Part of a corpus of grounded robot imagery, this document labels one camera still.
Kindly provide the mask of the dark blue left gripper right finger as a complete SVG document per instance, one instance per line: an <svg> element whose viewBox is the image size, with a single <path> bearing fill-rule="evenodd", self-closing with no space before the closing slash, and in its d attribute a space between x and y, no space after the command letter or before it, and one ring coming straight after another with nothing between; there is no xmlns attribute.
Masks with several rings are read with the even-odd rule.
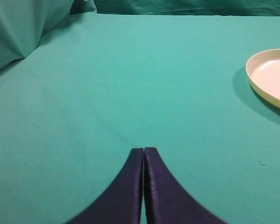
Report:
<svg viewBox="0 0 280 224"><path fill-rule="evenodd" d="M144 202L148 224L224 224L175 179L157 149L144 149Z"/></svg>

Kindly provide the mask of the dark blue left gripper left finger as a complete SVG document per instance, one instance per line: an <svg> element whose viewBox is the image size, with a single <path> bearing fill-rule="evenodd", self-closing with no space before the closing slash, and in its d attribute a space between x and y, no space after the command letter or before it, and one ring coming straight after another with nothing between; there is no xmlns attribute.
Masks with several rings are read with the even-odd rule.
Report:
<svg viewBox="0 0 280 224"><path fill-rule="evenodd" d="M139 224L143 194L142 148L131 149L112 183L69 224Z"/></svg>

